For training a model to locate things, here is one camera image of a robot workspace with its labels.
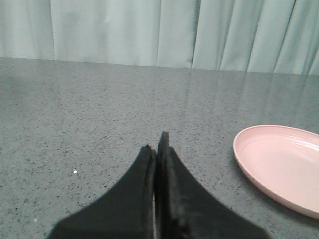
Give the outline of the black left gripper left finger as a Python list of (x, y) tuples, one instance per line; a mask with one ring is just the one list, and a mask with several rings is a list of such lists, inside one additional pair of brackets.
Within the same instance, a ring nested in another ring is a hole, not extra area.
[(156, 152), (143, 146), (106, 194), (60, 220), (50, 239), (151, 239)]

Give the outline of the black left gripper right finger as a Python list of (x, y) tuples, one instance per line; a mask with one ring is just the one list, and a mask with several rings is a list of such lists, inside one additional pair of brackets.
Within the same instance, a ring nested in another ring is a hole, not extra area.
[(169, 145), (162, 132), (156, 166), (159, 239), (268, 239), (269, 234), (215, 199)]

